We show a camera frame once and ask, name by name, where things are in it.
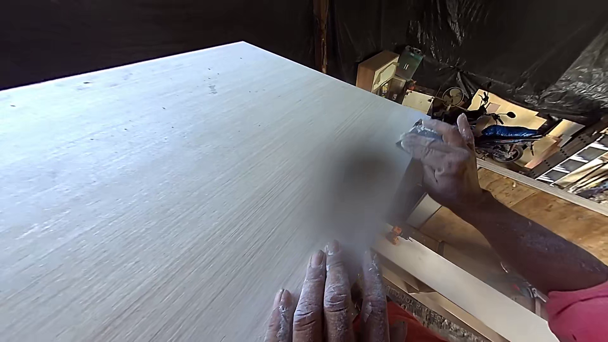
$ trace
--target hand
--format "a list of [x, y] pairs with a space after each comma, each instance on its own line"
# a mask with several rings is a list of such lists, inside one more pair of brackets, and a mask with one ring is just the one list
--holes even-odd
[[439, 120], [424, 121], [443, 141], [417, 134], [406, 134], [402, 147], [419, 159], [424, 169], [424, 186], [437, 203], [452, 211], [467, 209], [482, 200], [482, 188], [477, 179], [474, 137], [461, 114], [458, 128]]
[[[386, 297], [378, 261], [365, 254], [363, 265], [364, 298], [361, 312], [362, 331], [355, 339], [348, 274], [337, 241], [317, 251], [308, 262], [300, 300], [293, 312], [289, 291], [277, 293], [266, 342], [389, 342]], [[405, 332], [391, 330], [393, 342], [403, 342]]]

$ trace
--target finger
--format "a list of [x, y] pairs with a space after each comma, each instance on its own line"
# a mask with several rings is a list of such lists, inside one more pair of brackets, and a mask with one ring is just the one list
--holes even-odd
[[449, 146], [443, 141], [411, 133], [403, 136], [401, 146], [413, 158], [419, 159], [424, 165], [434, 169], [441, 168], [446, 155], [454, 151], [453, 146]]
[[435, 170], [428, 165], [423, 165], [423, 177], [424, 183], [430, 185], [431, 187], [438, 184], [437, 177], [435, 176]]
[[294, 342], [323, 340], [323, 293], [325, 291], [325, 253], [311, 256], [294, 314]]
[[473, 135], [473, 131], [471, 130], [471, 125], [469, 125], [469, 121], [466, 118], [466, 114], [462, 113], [456, 119], [456, 123], [458, 124], [458, 130], [460, 131], [460, 135], [465, 140], [465, 144], [472, 151], [475, 150], [475, 136]]
[[466, 146], [465, 140], [462, 138], [462, 135], [460, 135], [456, 126], [435, 119], [425, 120], [423, 124], [425, 127], [439, 133], [439, 135], [443, 137], [443, 141], [447, 144], [458, 147]]
[[353, 324], [348, 315], [351, 301], [348, 273], [342, 260], [342, 251], [338, 241], [334, 240], [327, 244], [325, 252], [327, 254], [327, 279], [325, 280], [323, 311], [327, 342], [354, 341]]
[[281, 289], [274, 298], [265, 342], [291, 342], [293, 309], [291, 293]]
[[389, 318], [386, 309], [384, 283], [376, 254], [367, 251], [363, 263], [363, 341], [377, 342], [389, 340]]
[[389, 327], [390, 342], [403, 342], [407, 336], [407, 324], [405, 322], [395, 322]]

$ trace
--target white painted board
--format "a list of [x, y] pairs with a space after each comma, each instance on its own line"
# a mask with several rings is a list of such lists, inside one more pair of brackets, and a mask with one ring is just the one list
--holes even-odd
[[246, 43], [1, 91], [0, 340], [262, 340], [326, 156], [419, 117]]

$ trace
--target tarp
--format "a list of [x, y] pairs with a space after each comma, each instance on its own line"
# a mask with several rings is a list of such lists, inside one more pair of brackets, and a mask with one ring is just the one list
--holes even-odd
[[312, 0], [5, 0], [0, 89], [247, 41], [314, 67]]
[[[478, 88], [595, 120], [608, 108], [606, 0], [330, 0], [329, 74], [406, 45], [435, 89]], [[314, 67], [313, 0], [7, 0], [0, 89], [245, 40]]]
[[588, 123], [608, 108], [607, 15], [604, 0], [333, 0], [328, 69], [354, 83], [359, 62], [409, 45], [419, 85]]

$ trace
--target red sleeve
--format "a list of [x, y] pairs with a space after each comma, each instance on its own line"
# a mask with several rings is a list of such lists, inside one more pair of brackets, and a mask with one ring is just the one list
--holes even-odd
[[562, 342], [606, 341], [608, 282], [578, 291], [552, 291], [549, 328]]

